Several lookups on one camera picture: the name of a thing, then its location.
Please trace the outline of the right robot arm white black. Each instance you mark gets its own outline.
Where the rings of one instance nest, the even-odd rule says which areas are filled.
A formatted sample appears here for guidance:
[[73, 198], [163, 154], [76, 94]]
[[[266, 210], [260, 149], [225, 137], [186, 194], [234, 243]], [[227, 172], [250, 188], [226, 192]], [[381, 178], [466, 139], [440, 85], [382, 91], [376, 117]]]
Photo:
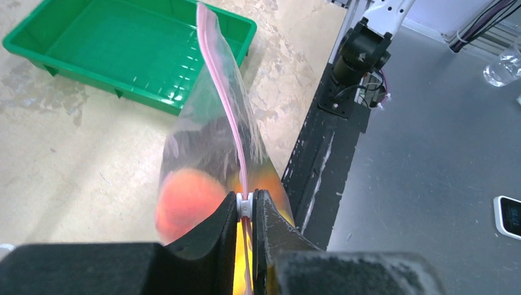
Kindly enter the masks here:
[[388, 61], [387, 51], [401, 27], [411, 1], [366, 1], [363, 14], [350, 26], [336, 51], [331, 79], [335, 85], [357, 85], [365, 73], [375, 72]]

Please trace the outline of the clear pink zip top bag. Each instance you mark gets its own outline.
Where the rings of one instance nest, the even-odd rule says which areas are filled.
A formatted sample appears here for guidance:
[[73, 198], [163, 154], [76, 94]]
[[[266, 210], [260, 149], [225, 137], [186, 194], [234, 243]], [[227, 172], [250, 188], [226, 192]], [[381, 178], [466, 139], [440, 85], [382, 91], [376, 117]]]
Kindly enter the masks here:
[[165, 139], [159, 193], [171, 171], [194, 168], [207, 172], [227, 194], [236, 195], [237, 224], [241, 221], [243, 230], [248, 230], [253, 248], [254, 192], [248, 192], [248, 175], [275, 167], [254, 118], [234, 51], [225, 37], [233, 23], [201, 1], [197, 2], [196, 23], [204, 65], [195, 83], [202, 92], [190, 95], [198, 106], [186, 103]]

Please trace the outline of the orange green toy mango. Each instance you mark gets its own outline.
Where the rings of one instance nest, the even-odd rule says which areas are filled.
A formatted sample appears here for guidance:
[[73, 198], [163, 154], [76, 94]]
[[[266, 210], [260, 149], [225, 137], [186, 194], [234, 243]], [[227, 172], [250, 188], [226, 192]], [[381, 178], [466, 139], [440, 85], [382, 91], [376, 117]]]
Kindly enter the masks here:
[[268, 191], [280, 215], [295, 226], [289, 198], [273, 167], [268, 166], [249, 173], [248, 192], [254, 192], [256, 189]]

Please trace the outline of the toy peach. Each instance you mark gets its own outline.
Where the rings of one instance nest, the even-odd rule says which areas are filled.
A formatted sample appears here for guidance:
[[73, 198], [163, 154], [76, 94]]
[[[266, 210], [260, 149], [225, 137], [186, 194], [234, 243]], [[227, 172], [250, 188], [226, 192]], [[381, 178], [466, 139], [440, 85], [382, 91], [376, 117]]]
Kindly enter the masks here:
[[169, 244], [212, 215], [227, 195], [225, 187], [205, 171], [182, 168], [167, 174], [160, 187], [155, 227]]

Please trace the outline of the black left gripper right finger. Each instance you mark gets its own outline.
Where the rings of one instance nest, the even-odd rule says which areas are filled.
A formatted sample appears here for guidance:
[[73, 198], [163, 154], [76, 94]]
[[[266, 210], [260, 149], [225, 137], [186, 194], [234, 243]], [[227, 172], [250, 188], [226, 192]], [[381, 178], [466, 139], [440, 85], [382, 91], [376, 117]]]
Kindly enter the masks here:
[[253, 193], [252, 222], [255, 294], [445, 294], [419, 254], [319, 249], [282, 217], [266, 190]]

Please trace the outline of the yellow toy bell pepper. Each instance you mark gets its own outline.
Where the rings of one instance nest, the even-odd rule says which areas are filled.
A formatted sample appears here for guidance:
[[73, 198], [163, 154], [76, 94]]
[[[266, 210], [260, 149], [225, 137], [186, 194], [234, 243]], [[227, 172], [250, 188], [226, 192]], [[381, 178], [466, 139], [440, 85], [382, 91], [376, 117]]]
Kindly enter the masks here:
[[252, 250], [248, 230], [243, 230], [243, 223], [240, 221], [237, 224], [233, 295], [253, 294]]

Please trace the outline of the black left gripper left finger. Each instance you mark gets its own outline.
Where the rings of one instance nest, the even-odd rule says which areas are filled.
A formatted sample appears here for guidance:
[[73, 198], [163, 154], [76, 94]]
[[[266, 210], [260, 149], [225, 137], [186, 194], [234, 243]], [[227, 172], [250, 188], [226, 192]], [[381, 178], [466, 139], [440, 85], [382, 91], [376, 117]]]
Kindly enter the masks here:
[[1, 261], [2, 294], [231, 294], [237, 197], [169, 245], [45, 243]]

